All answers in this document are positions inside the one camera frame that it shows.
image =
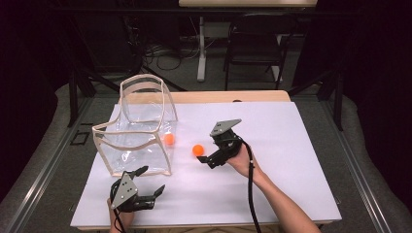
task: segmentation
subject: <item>black cable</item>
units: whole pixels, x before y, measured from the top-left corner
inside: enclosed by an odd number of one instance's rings
[[[111,203],[111,204],[112,204],[113,201],[115,200],[115,196],[116,196],[116,193],[118,192],[120,182],[121,182],[121,180],[118,179],[115,183],[112,184],[112,187],[111,187],[111,189],[110,189],[110,203]],[[115,222],[114,222],[115,228],[116,228],[120,233],[126,233],[126,231],[125,231],[125,229],[124,229],[124,227],[123,227],[123,224],[121,223],[120,216],[119,216],[119,213],[118,213],[118,211],[117,211],[116,208],[113,209],[113,213],[115,213],[115,217],[116,217],[116,218],[115,218]],[[117,222],[117,221],[119,222],[119,225],[120,225],[120,228],[121,228],[121,229],[118,229],[118,227],[116,226],[116,222]]]
[[[252,150],[249,145],[243,141],[246,146],[246,150],[248,150],[249,154],[249,181],[248,181],[248,198],[249,198],[249,208],[251,209],[252,219],[254,220],[255,228],[257,229],[257,233],[260,233],[260,226],[258,225],[258,218],[257,214],[255,213],[255,206],[254,206],[254,197],[252,193],[253,187],[253,179],[254,179],[254,158],[252,156]]]
[[[172,67],[172,68],[163,68],[163,67],[160,67],[160,64],[159,64],[160,58],[161,58],[161,57],[164,57],[164,56],[170,56],[170,57],[172,57],[172,55],[176,55],[176,56],[177,56],[177,58],[178,58],[178,64],[175,65],[175,66]],[[156,63],[155,63],[155,65],[157,66],[157,68],[160,69],[160,70],[162,70],[162,71],[172,71],[172,70],[176,70],[181,64],[182,64],[182,57],[181,57],[179,54],[175,54],[175,53],[170,53],[170,54],[167,54],[167,55],[159,55],[159,56],[157,56],[157,60],[156,60]]]
[[[196,43],[193,43],[193,45],[191,46],[190,52],[188,52],[188,54],[184,54],[182,58],[192,58],[191,54],[193,53],[194,48],[196,47],[199,47],[199,45],[197,45]]]

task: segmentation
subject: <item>clear plastic bag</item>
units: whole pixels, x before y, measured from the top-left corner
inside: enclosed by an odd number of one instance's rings
[[[93,140],[112,176],[149,166],[144,175],[171,175],[177,113],[167,85],[153,75],[120,84],[120,112],[92,127]]]

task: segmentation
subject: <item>orange ball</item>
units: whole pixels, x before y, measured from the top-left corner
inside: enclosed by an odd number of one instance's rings
[[[201,155],[203,155],[205,149],[201,145],[196,144],[196,145],[193,146],[191,151],[193,152],[194,155],[201,156]]]
[[[166,145],[173,145],[175,143],[175,136],[171,133],[168,133],[164,135],[163,140]]]

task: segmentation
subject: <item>white table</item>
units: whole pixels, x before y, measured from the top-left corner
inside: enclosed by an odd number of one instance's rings
[[[256,7],[276,7],[276,8],[307,8],[316,7],[318,0],[179,0],[180,7],[190,8],[256,8]],[[199,65],[197,68],[197,81],[205,81],[206,50],[205,50],[205,22],[200,18],[199,22]],[[276,77],[279,72],[278,67],[272,67],[272,72]]]
[[[313,150],[299,112],[293,102],[220,102],[210,96],[257,101],[259,94],[276,98],[270,93],[284,91],[199,92],[175,95],[178,103],[188,99],[195,104],[177,104],[179,124],[172,157],[172,176],[135,178],[140,195],[151,195],[161,185],[164,192],[154,209],[136,213],[132,227],[164,228],[179,226],[222,226],[253,224],[248,206],[247,179],[229,165],[210,169],[191,154],[191,147],[202,144],[209,155],[217,147],[209,136],[217,121],[241,118],[233,127],[253,148],[267,175],[283,189],[316,223],[341,219],[325,175]],[[109,228],[106,199],[116,180],[110,176],[103,160],[96,154],[84,193],[71,225],[82,230]],[[278,223],[262,193],[254,188],[255,208],[260,223]]]

